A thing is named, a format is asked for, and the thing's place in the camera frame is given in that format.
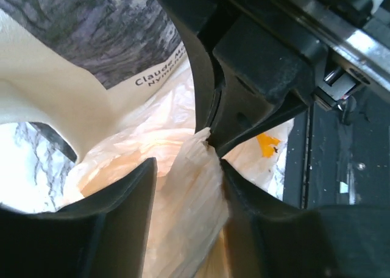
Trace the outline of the beige canvas tote bag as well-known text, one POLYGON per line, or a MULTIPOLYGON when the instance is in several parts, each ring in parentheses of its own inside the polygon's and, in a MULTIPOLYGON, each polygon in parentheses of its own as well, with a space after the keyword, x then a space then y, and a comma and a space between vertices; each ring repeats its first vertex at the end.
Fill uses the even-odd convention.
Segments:
POLYGON ((1 0, 1 8, 106 89, 131 77, 156 87, 185 54, 157 0, 1 0))

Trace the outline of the banana print plastic bag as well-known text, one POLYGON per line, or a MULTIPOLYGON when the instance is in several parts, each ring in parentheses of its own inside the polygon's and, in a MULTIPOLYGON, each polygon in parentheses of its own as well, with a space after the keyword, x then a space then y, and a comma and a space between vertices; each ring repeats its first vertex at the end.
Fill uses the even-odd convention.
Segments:
POLYGON ((142 277, 228 277, 223 226, 228 220, 222 169, 195 130, 194 86, 188 59, 144 105, 128 128, 90 150, 68 174, 66 204, 86 200, 149 157, 157 181, 142 277))

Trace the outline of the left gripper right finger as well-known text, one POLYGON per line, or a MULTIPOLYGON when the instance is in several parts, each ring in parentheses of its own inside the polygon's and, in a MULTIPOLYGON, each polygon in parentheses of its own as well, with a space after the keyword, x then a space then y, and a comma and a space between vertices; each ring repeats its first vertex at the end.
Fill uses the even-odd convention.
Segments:
POLYGON ((290 206, 246 180, 227 161, 224 190, 233 277, 388 277, 389 210, 290 206))

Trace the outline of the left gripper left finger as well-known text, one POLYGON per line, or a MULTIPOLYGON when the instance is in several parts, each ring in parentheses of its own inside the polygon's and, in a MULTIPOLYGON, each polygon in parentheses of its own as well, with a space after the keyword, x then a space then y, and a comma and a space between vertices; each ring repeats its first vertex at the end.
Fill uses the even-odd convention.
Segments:
POLYGON ((154 158, 55 213, 1 210, 2 277, 140 277, 154 158))

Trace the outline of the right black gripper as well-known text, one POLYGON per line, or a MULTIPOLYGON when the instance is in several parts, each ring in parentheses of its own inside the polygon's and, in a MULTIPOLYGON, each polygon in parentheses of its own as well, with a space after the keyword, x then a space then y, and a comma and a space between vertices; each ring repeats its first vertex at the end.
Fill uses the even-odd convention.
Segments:
POLYGON ((210 48, 224 75, 210 143, 226 155, 312 102, 360 87, 389 98, 389 27, 372 0, 216 0, 210 48))

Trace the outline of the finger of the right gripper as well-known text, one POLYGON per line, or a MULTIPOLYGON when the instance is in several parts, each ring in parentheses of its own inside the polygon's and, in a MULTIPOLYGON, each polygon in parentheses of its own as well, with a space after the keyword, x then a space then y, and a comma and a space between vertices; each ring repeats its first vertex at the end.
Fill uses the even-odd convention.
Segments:
POLYGON ((216 0, 158 0, 183 41, 195 92, 196 131, 210 127, 221 98, 223 74, 212 50, 221 38, 216 0))

